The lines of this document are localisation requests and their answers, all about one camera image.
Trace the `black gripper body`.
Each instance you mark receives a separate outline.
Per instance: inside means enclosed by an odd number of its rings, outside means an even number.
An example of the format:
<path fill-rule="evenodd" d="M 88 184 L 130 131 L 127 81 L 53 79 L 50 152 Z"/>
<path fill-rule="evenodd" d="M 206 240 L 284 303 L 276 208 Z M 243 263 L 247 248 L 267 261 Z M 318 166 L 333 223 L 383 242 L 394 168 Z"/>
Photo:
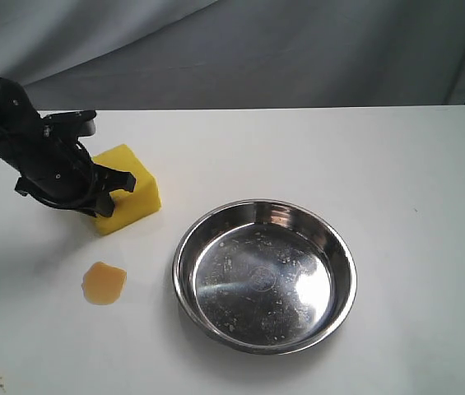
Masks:
<path fill-rule="evenodd" d="M 20 173 L 15 190 L 45 206 L 87 214 L 95 171 L 78 139 L 50 133 L 45 126 L 33 139 L 25 134 L 0 137 L 0 159 Z"/>

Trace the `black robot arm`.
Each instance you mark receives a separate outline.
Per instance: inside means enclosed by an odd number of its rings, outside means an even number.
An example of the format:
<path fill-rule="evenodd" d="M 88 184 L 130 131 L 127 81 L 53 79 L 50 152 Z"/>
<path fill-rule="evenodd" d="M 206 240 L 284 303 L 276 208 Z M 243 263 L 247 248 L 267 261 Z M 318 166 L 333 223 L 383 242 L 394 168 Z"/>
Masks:
<path fill-rule="evenodd" d="M 95 133 L 94 110 L 41 116 L 23 87 L 0 77 L 0 158 L 20 174 L 15 190 L 47 207 L 110 217 L 110 193 L 132 192 L 133 174 L 97 165 L 81 144 Z"/>

